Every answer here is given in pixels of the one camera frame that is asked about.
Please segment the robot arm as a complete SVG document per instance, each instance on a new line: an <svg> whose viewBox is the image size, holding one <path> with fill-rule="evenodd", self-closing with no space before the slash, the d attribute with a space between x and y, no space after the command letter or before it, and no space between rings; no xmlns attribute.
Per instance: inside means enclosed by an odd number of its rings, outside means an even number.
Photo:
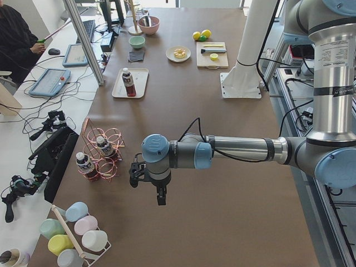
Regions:
<svg viewBox="0 0 356 267"><path fill-rule="evenodd" d="M355 2L287 1L285 41L314 43L313 128L305 137L245 138L184 133L178 140L153 134L141 145L143 162L130 183L156 186L166 202L173 168L207 169L216 156L245 162L276 161L294 166L324 185L355 185Z"/></svg>

